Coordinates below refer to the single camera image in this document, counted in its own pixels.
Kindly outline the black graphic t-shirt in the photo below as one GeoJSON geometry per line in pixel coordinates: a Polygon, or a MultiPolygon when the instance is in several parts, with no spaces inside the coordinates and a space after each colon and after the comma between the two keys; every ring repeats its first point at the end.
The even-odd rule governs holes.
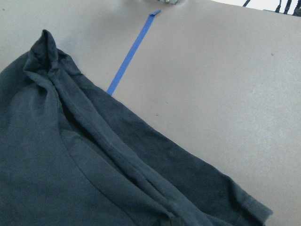
{"type": "Polygon", "coordinates": [[[271,214],[95,86],[47,30],[1,72],[1,225],[263,226],[271,214]]]}

